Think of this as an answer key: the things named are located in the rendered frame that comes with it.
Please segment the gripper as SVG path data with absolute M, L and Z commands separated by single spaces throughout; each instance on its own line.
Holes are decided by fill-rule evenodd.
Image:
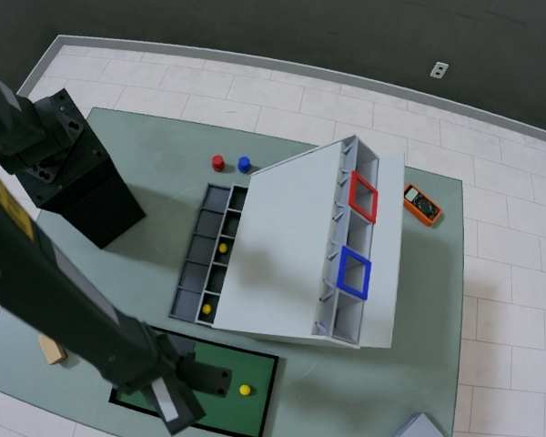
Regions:
M 182 337 L 182 336 L 178 336 L 178 335 L 175 335 L 175 334 L 172 334 L 170 333 L 175 341 L 175 343 L 177 344 L 178 347 L 180 348 L 185 348 L 185 349 L 189 349 L 189 350 L 192 350 L 194 351 L 194 358 L 196 358 L 196 355 L 197 355 L 197 352 L 194 350 L 195 348 L 195 344 L 196 344 L 196 341 L 195 340 L 192 340 L 192 339 L 189 339 L 189 338 L 185 338 L 185 337 Z

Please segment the red funnel rim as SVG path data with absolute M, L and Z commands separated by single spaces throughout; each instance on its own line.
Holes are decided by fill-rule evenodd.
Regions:
M 371 215 L 369 215 L 367 212 L 365 212 L 362 208 L 360 208 L 359 206 L 357 206 L 354 203 L 357 180 L 359 180 L 364 186 L 366 186 L 369 190 L 371 190 L 373 192 Z M 352 208 L 354 208 L 358 213 L 360 213 L 362 216 L 364 216 L 366 219 L 368 219 L 373 224 L 376 224 L 378 196 L 379 196 L 379 192 L 374 187 L 372 187 L 364 178 L 362 178 L 357 172 L 352 170 L 350 188 L 349 188 L 349 202 L 348 202 L 348 205 L 350 205 Z

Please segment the wooden-handled wire brush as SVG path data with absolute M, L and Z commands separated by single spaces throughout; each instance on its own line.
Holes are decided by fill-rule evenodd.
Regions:
M 42 347 L 42 350 L 47 358 L 49 365 L 56 365 L 60 361 L 67 358 L 66 352 L 62 344 L 48 337 L 43 332 L 39 332 L 39 343 Z

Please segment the blue funnel band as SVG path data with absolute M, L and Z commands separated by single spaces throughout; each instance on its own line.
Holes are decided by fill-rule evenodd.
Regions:
M 347 256 L 348 254 L 359 260 L 360 262 L 364 263 L 366 265 L 365 269 L 365 277 L 364 277 L 364 283 L 363 283 L 363 291 L 362 293 L 354 290 L 353 288 L 346 286 L 343 284 L 344 281 L 344 275 L 345 275 L 345 268 L 346 268 L 346 262 L 347 262 Z M 341 250 L 341 256 L 340 256 L 340 263 L 339 263 L 339 274 L 337 279 L 337 286 L 338 288 L 345 290 L 346 292 L 349 292 L 363 300 L 368 299 L 368 292 L 369 292 L 369 278 L 370 278 L 370 271 L 371 271 L 371 262 L 367 259 L 364 259 L 356 252 L 352 251 L 351 249 L 348 249 L 345 246 L 342 246 Z

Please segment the orange digital multimeter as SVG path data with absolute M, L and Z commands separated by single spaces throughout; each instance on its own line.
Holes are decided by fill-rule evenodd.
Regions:
M 427 227 L 435 222 L 442 211 L 437 204 L 411 183 L 404 188 L 403 207 Z

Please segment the red plug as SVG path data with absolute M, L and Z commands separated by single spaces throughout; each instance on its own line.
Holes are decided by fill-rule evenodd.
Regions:
M 225 162 L 223 161 L 223 158 L 219 155 L 217 156 L 214 156 L 212 158 L 212 168 L 215 170 L 215 171 L 222 171 L 225 167 Z

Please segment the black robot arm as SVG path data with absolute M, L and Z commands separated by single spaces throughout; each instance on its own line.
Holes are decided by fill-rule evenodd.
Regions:
M 33 103 L 0 78 L 0 166 L 9 175 L 54 184 L 84 133 L 51 96 Z M 118 308 L 1 177 L 0 305 L 93 363 L 116 389 L 141 388 L 172 435 L 207 414 L 192 389 L 228 394 L 233 369 L 194 360 L 168 331 Z

